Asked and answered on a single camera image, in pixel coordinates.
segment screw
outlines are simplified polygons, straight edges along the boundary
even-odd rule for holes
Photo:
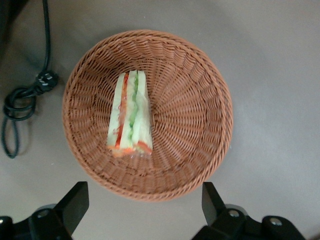
[[[230,210],[230,211],[229,211],[229,214],[230,214],[230,216],[233,217],[233,218],[239,217],[239,213],[238,213],[236,210]]]
[[[43,218],[43,217],[47,216],[48,214],[49,214],[49,210],[45,209],[45,210],[39,212],[37,217],[40,219],[40,218]]]
[[[275,226],[282,226],[282,222],[275,217],[270,218],[270,222]]]

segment tomato slice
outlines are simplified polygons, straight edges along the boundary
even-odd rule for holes
[[[143,141],[138,141],[136,146],[139,147],[141,150],[143,150],[146,154],[150,155],[152,153],[152,149],[150,149],[148,145],[145,144]]]
[[[127,87],[128,87],[129,74],[126,73],[123,79],[122,91],[121,91],[121,102],[120,102],[120,114],[119,114],[119,132],[118,137],[115,141],[115,148],[120,148],[121,136],[124,130],[124,123],[127,112]]]

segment cord plug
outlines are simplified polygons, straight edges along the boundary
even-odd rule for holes
[[[34,92],[41,95],[51,91],[58,84],[58,75],[53,71],[42,71],[35,77]]]

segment brown wicker basket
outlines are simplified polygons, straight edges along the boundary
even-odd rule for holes
[[[114,158],[106,147],[119,74],[143,70],[152,113],[153,152]],[[63,97],[68,144],[84,170],[112,192],[165,201],[202,184],[231,141],[230,93],[208,56],[175,35],[134,30],[100,41],[74,68]]]

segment basket rim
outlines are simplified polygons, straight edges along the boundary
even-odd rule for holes
[[[218,156],[218,160],[216,161],[217,164],[214,165],[214,161],[210,161],[208,165],[206,165],[202,172],[200,172],[196,177],[193,179],[190,179],[190,181],[182,186],[177,187],[174,192],[172,190],[163,191],[160,193],[140,193],[140,192],[134,192],[127,189],[123,189],[117,185],[114,185],[110,182],[108,182],[105,178],[102,176],[99,176],[98,173],[96,173],[90,165],[83,159],[81,155],[81,150],[78,149],[76,143],[73,141],[72,136],[68,134],[69,126],[66,124],[68,120],[68,114],[67,112],[70,109],[70,106],[68,105],[68,102],[70,100],[70,90],[72,90],[77,84],[77,81],[74,80],[76,76],[80,75],[86,66],[86,63],[90,61],[94,57],[94,53],[99,49],[102,48],[105,44],[109,44],[110,42],[117,41],[121,38],[126,37],[132,37],[132,36],[143,36],[143,37],[150,37],[150,38],[163,38],[167,39],[169,41],[174,41],[182,44],[186,48],[190,49],[191,52],[198,55],[200,59],[203,60],[203,63],[200,63],[201,66],[205,69],[206,72],[212,77],[216,78],[216,82],[219,82],[219,86],[217,86],[217,94],[219,95],[219,98],[222,99],[225,110],[222,112],[222,124],[227,126],[227,130],[223,129],[221,133],[221,140],[216,155]],[[172,200],[178,197],[181,197],[192,190],[199,187],[205,180],[207,180],[216,169],[220,166],[222,163],[222,160],[224,159],[230,143],[232,139],[232,131],[233,131],[233,106],[232,106],[232,99],[230,95],[229,88],[227,84],[224,81],[224,78],[222,77],[221,73],[219,72],[218,68],[214,65],[214,63],[210,60],[208,55],[204,53],[201,49],[199,49],[197,46],[195,46],[193,43],[190,43],[189,41],[183,39],[182,37],[179,37],[177,35],[174,35],[172,33],[164,32],[164,31],[157,31],[157,30],[148,30],[148,29],[139,29],[139,30],[130,30],[125,32],[120,32],[117,34],[114,34],[112,36],[109,36],[98,43],[96,43],[91,49],[89,49],[83,57],[78,61],[74,69],[72,70],[66,87],[63,94],[63,102],[62,102],[62,121],[63,121],[63,127],[64,127],[64,134],[68,141],[68,146],[77,159],[77,161],[80,163],[81,167],[84,169],[84,171],[89,174],[96,182],[98,182],[100,185],[104,186],[111,192],[116,193],[117,195],[134,199],[134,200],[140,200],[140,201],[146,201],[146,202],[160,202],[160,201],[167,201]]]

